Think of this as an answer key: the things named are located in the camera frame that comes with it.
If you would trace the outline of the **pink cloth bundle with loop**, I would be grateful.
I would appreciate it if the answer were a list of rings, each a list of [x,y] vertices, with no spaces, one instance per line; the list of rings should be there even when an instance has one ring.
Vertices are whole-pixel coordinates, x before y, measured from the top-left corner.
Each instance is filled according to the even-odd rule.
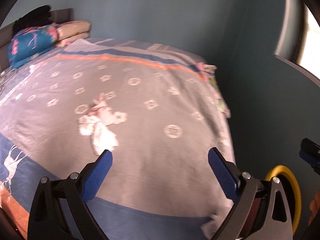
[[[112,109],[107,105],[104,93],[100,93],[99,97],[93,100],[93,103],[94,106],[87,113],[89,116],[100,117],[102,114]]]

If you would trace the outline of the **blue floral folded quilt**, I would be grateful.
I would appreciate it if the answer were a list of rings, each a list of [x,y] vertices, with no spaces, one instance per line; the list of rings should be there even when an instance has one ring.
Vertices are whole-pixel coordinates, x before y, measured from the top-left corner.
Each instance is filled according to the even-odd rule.
[[[54,48],[58,40],[57,27],[50,24],[44,27],[30,28],[15,35],[8,46],[10,69],[17,69],[27,62]]]

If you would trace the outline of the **black garment on headboard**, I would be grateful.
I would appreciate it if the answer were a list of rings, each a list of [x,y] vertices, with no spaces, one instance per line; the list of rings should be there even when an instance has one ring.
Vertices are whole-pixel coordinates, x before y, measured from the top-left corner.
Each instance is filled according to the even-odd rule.
[[[29,27],[41,27],[51,24],[52,20],[50,19],[50,10],[51,7],[49,5],[43,5],[16,20],[12,27],[13,35]]]

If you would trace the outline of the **white window frame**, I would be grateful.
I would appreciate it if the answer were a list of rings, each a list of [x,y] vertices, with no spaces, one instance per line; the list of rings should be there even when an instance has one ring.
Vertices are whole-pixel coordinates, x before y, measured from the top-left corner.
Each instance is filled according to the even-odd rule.
[[[285,0],[274,55],[319,86],[319,0]]]

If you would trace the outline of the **floral sheet at bed edge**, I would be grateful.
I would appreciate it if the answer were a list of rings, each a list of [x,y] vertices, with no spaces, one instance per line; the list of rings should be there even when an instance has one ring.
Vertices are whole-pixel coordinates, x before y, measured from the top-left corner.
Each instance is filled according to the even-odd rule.
[[[231,117],[231,111],[221,94],[215,76],[217,67],[215,65],[205,64],[204,62],[198,62],[197,67],[199,68],[201,74],[204,76],[206,83],[208,83],[209,87],[211,88],[214,100],[219,111],[224,114],[227,119],[229,119]]]

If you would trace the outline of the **beige folded blanket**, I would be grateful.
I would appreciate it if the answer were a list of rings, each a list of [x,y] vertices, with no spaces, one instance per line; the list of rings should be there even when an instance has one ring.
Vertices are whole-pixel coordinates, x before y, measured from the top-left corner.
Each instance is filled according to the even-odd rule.
[[[81,38],[88,38],[91,23],[88,21],[71,21],[58,25],[57,47],[65,47]]]

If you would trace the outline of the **white tissue pink cloth bundle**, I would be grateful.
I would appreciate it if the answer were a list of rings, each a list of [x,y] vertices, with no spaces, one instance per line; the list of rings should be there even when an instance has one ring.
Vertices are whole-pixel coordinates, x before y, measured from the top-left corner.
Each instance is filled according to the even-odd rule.
[[[78,119],[78,132],[81,136],[90,138],[93,152],[101,155],[104,150],[113,151],[119,146],[117,135],[110,129],[110,125],[118,125],[127,121],[127,113],[107,111],[103,118],[96,115],[83,115]]]

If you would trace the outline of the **grey patterned bed cover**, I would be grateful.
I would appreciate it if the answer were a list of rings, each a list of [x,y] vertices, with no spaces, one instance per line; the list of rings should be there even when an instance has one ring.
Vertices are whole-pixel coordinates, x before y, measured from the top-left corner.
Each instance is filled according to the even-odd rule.
[[[229,212],[208,164],[234,160],[227,118],[198,56],[143,42],[78,40],[10,73],[1,88],[1,207],[20,233],[42,177],[65,179],[97,159],[78,132],[100,93],[119,146],[88,202],[110,239],[208,239]]]

